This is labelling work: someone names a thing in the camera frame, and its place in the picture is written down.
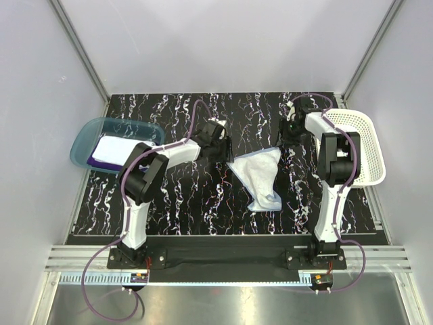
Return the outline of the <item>blue-edged white towel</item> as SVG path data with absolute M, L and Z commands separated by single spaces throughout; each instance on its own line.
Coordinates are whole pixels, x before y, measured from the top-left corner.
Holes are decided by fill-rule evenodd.
M 281 197 L 273 189 L 281 158 L 273 147 L 239 156 L 228 166 L 252 197 L 248 209 L 252 212 L 281 210 Z

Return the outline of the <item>light blue towel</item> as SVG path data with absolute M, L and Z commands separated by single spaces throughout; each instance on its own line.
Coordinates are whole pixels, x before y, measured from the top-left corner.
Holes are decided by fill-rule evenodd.
M 140 143 L 144 143 L 147 146 L 153 147 L 156 144 L 152 141 L 128 139 L 115 136 L 104 135 L 98 141 L 95 149 L 92 151 L 91 156 L 113 154 L 122 159 L 121 164 L 124 165 L 127 158 L 131 154 L 133 148 Z

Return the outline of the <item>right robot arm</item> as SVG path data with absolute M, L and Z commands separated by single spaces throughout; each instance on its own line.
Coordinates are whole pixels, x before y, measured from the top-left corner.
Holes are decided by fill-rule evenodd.
M 315 269 L 346 269 L 341 220 L 350 187 L 361 170 L 361 136 L 352 125 L 332 122 L 318 108 L 290 102 L 279 122 L 279 144 L 295 144 L 311 133 L 320 142 L 317 174 L 322 182 L 319 217 L 299 260 Z

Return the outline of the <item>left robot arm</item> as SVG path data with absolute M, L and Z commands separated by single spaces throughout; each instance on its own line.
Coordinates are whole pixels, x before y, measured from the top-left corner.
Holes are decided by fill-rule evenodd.
M 146 225 L 150 202 L 162 186 L 166 171 L 183 163 L 206 159 L 231 163 L 233 153 L 227 122 L 211 118 L 202 129 L 162 146 L 137 144 L 118 174 L 124 205 L 123 225 L 110 250 L 110 268 L 141 268 L 150 261 L 146 253 Z

